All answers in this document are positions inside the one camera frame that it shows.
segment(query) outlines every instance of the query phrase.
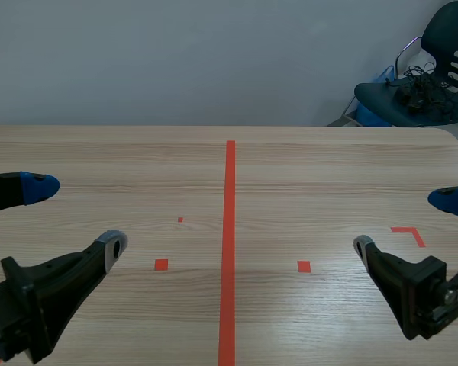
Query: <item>black cable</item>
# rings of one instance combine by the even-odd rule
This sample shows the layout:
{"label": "black cable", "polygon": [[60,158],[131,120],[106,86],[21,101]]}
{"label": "black cable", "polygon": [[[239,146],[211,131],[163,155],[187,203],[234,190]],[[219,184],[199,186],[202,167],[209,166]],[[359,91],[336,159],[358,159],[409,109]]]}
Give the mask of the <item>black cable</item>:
{"label": "black cable", "polygon": [[[432,69],[426,70],[427,66],[433,66]],[[436,66],[432,63],[426,63],[424,68],[419,66],[409,66],[404,72],[407,82],[400,85],[392,85],[389,79],[386,79],[386,84],[392,88],[400,88],[408,86],[408,91],[414,98],[424,101],[420,108],[420,112],[424,113],[439,113],[440,115],[449,115],[449,119],[453,119],[453,115],[458,111],[458,100],[456,100],[457,93],[453,93],[447,89],[455,87],[447,80],[440,80],[434,76]]]}

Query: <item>blue bag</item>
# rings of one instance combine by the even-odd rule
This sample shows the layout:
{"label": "blue bag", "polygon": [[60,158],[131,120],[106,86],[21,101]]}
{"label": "blue bag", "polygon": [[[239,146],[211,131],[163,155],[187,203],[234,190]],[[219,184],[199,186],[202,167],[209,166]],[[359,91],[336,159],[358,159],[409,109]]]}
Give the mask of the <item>blue bag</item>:
{"label": "blue bag", "polygon": [[[394,66],[390,65],[387,67],[378,78],[373,80],[373,82],[385,82],[385,79],[388,79],[391,82],[395,80]],[[366,109],[361,103],[358,104],[358,109],[356,110],[356,120],[365,127],[392,126],[389,122],[385,122],[382,118]]]}

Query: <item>chair seat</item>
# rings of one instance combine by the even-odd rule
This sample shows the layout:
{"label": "chair seat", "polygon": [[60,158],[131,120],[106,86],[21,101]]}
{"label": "chair seat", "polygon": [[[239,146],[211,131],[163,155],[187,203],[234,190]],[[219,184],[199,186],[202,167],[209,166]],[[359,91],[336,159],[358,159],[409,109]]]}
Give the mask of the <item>chair seat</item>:
{"label": "chair seat", "polygon": [[[408,79],[404,78],[393,82],[392,85],[407,83]],[[450,120],[449,114],[444,115],[435,110],[426,114],[410,114],[407,107],[395,99],[397,90],[398,88],[387,86],[385,83],[359,84],[355,87],[354,94],[366,108],[397,127],[443,126],[458,122],[458,110],[454,112],[453,120]]]}

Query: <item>table surface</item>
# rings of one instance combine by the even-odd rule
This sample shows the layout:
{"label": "table surface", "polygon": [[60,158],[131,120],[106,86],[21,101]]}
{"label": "table surface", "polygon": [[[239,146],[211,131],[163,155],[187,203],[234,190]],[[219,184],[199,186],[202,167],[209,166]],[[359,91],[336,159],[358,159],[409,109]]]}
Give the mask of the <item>table surface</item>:
{"label": "table surface", "polygon": [[[405,339],[352,246],[367,234],[384,252],[434,255],[449,276],[458,271],[458,217],[427,202],[458,185],[448,133],[0,127],[0,172],[62,184],[42,204],[0,212],[0,260],[36,265],[105,230],[130,240],[41,364],[227,364],[218,363],[227,140],[236,141],[236,365],[458,366],[458,320],[429,341]],[[394,226],[417,228],[426,247]],[[154,271],[157,258],[168,271]]]}

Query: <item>black chair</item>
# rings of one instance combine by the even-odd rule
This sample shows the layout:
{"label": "black chair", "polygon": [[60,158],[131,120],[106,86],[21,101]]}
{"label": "black chair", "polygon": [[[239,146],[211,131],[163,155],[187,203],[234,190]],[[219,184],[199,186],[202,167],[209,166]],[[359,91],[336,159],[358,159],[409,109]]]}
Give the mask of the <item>black chair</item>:
{"label": "black chair", "polygon": [[[436,69],[431,76],[438,83],[447,81],[448,84],[458,89],[458,2],[451,2],[443,6],[431,19],[424,35],[414,38],[400,52],[395,61],[396,79],[398,78],[399,57],[419,39],[421,39],[421,47],[436,60]],[[355,87],[354,93],[366,108],[397,127],[426,127],[458,123],[458,104],[452,114],[445,114],[441,111],[436,111],[434,115],[409,113],[408,107],[400,104],[395,98],[398,88],[394,87],[394,85],[407,85],[408,83],[411,84],[409,79],[403,78],[395,80],[391,85],[386,83],[359,84]],[[456,94],[446,89],[438,90],[438,92],[446,92],[448,98],[458,102],[458,91]]]}

